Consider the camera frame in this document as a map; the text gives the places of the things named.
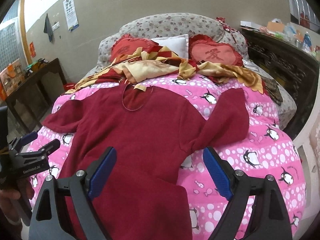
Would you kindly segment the left hand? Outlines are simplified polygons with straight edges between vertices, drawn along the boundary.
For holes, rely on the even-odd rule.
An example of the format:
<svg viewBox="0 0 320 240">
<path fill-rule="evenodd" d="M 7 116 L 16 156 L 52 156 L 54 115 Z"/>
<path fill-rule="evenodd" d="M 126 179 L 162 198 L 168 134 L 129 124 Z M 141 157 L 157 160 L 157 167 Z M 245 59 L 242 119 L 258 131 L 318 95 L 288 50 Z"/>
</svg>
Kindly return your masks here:
<svg viewBox="0 0 320 240">
<path fill-rule="evenodd" d="M 15 189 L 1 190 L 1 210 L 7 219 L 12 220 L 13 222 L 18 222 L 20 217 L 11 203 L 11 200 L 18 200 L 21 196 L 21 192 L 24 192 L 28 199 L 32 199 L 35 193 L 29 178 L 18 181 L 18 187 L 20 192 Z"/>
</svg>

